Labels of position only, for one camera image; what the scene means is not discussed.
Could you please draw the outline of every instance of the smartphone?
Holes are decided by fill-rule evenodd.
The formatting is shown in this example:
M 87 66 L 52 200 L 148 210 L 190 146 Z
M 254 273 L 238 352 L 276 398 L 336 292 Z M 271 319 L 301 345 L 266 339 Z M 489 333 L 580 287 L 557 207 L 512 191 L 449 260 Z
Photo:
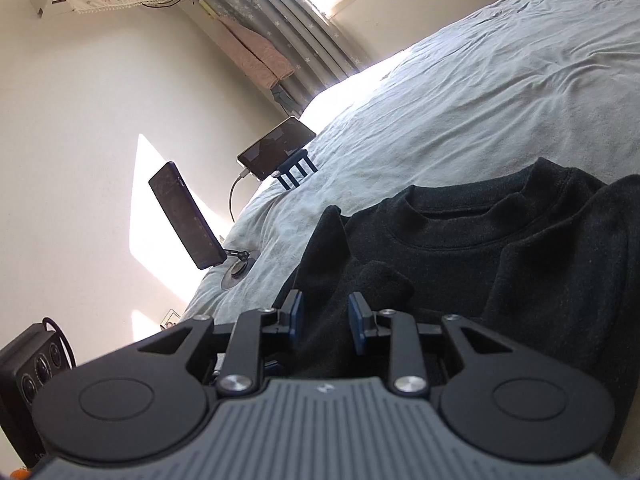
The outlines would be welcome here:
M 195 203 L 176 165 L 169 161 L 149 180 L 160 207 L 199 269 L 226 260 L 225 250 Z
M 240 153 L 238 162 L 258 180 L 264 180 L 315 136 L 316 134 L 299 120 L 290 117 Z

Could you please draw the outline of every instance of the ribbed surface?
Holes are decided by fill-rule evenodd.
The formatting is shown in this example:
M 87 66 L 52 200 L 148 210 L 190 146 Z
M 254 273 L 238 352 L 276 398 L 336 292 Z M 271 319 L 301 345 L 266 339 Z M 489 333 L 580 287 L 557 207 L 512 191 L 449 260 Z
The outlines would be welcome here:
M 258 397 L 225 402 L 187 447 L 154 464 L 95 470 L 54 460 L 43 480 L 609 480 L 594 456 L 527 466 L 471 449 L 422 400 L 378 379 L 271 381 Z

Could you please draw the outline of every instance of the orange object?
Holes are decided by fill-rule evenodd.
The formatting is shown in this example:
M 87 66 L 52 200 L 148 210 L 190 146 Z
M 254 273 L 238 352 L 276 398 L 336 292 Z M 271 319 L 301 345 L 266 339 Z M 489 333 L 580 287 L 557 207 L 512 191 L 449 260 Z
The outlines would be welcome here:
M 14 480 L 24 480 L 25 478 L 29 478 L 29 475 L 31 474 L 31 471 L 29 471 L 27 468 L 20 468 L 20 469 L 16 469 L 13 473 L 11 473 L 9 475 L 9 478 L 12 478 Z

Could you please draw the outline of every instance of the black sweater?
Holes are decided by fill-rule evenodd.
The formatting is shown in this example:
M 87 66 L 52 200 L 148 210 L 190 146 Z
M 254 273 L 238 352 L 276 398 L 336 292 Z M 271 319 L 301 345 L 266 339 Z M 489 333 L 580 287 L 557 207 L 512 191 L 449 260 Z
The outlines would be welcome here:
M 639 235 L 640 176 L 606 186 L 542 158 L 485 182 L 409 186 L 350 218 L 329 206 L 274 304 L 305 295 L 294 374 L 384 373 L 354 353 L 350 292 L 418 322 L 461 314 L 600 380 L 616 405 L 610 458 L 638 384 Z

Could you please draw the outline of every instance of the curtain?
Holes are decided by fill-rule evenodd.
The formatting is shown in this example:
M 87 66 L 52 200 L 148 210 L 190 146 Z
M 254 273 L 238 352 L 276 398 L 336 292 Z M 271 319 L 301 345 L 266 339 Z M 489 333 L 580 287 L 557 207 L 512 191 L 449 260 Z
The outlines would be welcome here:
M 300 115 L 323 90 L 366 68 L 369 59 L 308 0 L 204 0 L 269 40 L 295 68 L 271 89 L 288 112 Z

